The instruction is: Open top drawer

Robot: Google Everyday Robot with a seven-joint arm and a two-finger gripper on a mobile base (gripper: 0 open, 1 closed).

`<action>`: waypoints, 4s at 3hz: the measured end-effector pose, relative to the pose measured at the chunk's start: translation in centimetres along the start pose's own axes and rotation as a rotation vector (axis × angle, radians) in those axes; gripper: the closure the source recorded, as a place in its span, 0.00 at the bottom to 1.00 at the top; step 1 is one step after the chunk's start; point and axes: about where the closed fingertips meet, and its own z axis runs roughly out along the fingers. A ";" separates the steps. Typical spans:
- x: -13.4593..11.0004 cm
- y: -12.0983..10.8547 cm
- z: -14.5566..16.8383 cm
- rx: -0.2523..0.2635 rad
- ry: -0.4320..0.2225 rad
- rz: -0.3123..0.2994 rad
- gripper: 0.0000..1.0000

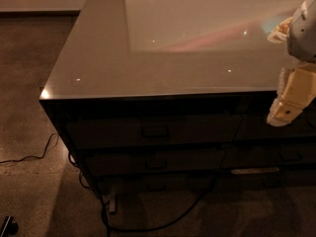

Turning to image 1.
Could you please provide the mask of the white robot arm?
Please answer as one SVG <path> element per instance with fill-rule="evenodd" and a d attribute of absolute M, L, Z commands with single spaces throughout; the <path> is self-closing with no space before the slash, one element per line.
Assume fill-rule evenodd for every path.
<path fill-rule="evenodd" d="M 316 98 L 316 0 L 304 0 L 268 34 L 268 41 L 285 42 L 288 54 L 299 60 L 278 77 L 267 124 L 280 127 L 292 123 Z"/>

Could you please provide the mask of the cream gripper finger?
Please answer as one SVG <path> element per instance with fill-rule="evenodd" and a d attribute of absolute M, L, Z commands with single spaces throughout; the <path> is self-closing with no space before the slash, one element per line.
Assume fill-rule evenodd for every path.
<path fill-rule="evenodd" d="M 302 63 L 292 69 L 283 68 L 276 93 L 267 124 L 281 127 L 292 123 L 316 98 L 316 64 Z"/>
<path fill-rule="evenodd" d="M 292 18 L 289 17 L 279 23 L 269 34 L 268 41 L 272 43 L 283 43 L 287 39 Z"/>

